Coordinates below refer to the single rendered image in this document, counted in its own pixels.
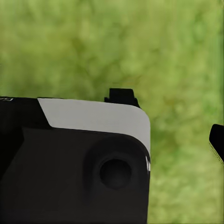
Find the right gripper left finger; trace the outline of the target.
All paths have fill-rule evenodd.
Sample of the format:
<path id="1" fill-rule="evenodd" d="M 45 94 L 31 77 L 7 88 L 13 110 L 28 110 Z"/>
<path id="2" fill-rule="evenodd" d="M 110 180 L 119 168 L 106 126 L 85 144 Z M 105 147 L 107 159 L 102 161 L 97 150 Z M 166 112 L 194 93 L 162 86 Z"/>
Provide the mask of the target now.
<path id="1" fill-rule="evenodd" d="M 0 180 L 24 142 L 20 124 L 0 129 Z"/>

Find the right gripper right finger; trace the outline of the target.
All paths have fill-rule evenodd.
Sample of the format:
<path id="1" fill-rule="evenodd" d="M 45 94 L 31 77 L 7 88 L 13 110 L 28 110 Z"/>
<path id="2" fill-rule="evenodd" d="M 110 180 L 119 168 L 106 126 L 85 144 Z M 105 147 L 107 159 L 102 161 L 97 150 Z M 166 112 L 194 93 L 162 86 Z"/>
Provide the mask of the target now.
<path id="1" fill-rule="evenodd" d="M 210 131 L 209 141 L 220 158 L 224 161 L 224 126 L 213 124 Z"/>

